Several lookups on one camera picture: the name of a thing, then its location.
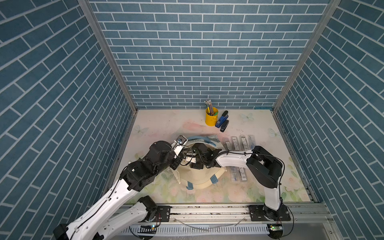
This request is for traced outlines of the clear compass set case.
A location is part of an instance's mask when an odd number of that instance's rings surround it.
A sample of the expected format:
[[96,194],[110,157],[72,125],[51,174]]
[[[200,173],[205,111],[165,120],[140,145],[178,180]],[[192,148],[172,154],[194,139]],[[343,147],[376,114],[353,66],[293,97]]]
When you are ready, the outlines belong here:
[[232,137],[232,142],[233,142],[233,146],[234,146],[234,151],[239,152],[241,149],[240,149],[240,146],[239,146],[238,138],[237,137]]

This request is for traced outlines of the blue stapler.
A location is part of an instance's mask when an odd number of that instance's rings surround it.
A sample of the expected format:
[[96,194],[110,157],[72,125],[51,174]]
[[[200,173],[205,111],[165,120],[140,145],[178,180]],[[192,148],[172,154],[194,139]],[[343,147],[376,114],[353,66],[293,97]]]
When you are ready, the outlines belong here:
[[215,127],[220,128],[221,125],[228,119],[228,117],[229,117],[228,111],[224,111],[222,116],[217,120]]

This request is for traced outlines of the cream canvas tote bag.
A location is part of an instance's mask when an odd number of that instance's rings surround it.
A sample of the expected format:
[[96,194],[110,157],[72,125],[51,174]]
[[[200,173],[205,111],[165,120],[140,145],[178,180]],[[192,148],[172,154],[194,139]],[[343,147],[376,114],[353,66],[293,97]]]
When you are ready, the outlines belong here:
[[[184,153],[190,155],[189,150],[195,144],[203,144],[210,150],[224,149],[223,144],[220,142],[217,135],[210,136],[193,136],[189,137],[186,146],[183,147]],[[202,169],[194,169],[192,165],[196,163],[196,157],[198,154],[194,153],[194,157],[183,158],[182,163],[176,170],[172,170],[172,173],[179,184],[185,186],[188,190],[201,190],[205,189],[212,184],[216,184],[219,178],[227,172],[226,168],[213,167]]]

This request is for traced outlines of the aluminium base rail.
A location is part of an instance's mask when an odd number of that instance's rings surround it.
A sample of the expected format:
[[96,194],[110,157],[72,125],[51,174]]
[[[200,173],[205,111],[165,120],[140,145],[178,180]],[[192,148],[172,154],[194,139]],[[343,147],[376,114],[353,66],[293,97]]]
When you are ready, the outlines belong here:
[[148,196],[134,205],[123,199],[100,200],[65,225],[63,234],[54,234],[69,240],[109,240],[122,231],[144,237],[260,233],[280,239],[305,236],[306,224],[319,224],[331,240],[342,238],[325,204],[283,204],[273,211],[260,203],[157,205]]

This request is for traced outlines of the pencils in cup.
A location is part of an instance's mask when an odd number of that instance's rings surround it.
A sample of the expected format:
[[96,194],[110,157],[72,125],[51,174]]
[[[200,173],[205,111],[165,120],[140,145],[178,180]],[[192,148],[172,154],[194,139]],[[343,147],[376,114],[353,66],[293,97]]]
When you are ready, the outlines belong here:
[[207,106],[208,115],[214,116],[215,112],[214,112],[214,109],[213,109],[213,106],[212,106],[212,101],[211,100],[206,100],[205,104]]

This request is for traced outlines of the yellow pencil cup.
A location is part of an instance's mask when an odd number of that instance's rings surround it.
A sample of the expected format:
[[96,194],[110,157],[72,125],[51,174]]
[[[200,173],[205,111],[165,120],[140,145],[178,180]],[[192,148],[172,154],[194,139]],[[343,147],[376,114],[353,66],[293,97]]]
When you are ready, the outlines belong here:
[[213,112],[210,112],[209,109],[206,109],[206,119],[205,123],[207,126],[214,127],[218,121],[218,109],[213,107]]

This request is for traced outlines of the black stapler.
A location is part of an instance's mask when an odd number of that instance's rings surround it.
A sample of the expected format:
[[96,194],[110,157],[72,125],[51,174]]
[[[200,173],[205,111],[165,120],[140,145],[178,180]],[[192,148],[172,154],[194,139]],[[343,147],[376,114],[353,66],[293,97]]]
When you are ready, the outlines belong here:
[[220,131],[221,131],[221,132],[224,132],[224,131],[226,130],[226,128],[228,127],[228,124],[229,124],[229,120],[225,120],[225,121],[222,123],[221,127],[220,127]]

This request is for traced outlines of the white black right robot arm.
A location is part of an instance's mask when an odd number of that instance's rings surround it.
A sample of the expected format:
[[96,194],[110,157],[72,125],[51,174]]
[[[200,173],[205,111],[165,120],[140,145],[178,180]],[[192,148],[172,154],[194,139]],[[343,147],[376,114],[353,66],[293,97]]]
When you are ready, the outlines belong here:
[[290,221],[291,211],[281,197],[281,178],[284,163],[261,146],[247,151],[210,149],[205,144],[195,144],[190,149],[184,147],[182,161],[187,165],[197,164],[198,168],[239,167],[248,169],[260,185],[264,187],[265,200],[263,214],[269,221]]

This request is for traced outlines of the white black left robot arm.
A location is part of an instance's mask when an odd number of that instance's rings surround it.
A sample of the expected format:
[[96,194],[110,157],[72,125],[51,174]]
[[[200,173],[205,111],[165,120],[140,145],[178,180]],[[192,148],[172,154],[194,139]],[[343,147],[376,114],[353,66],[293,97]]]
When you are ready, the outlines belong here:
[[179,153],[187,139],[179,136],[173,144],[165,141],[153,143],[148,153],[128,164],[110,190],[88,211],[69,224],[58,225],[53,233],[57,240],[109,240],[128,226],[152,220],[157,204],[150,197],[140,198],[130,209],[115,215],[128,200],[151,184],[157,175],[171,167],[176,169]]

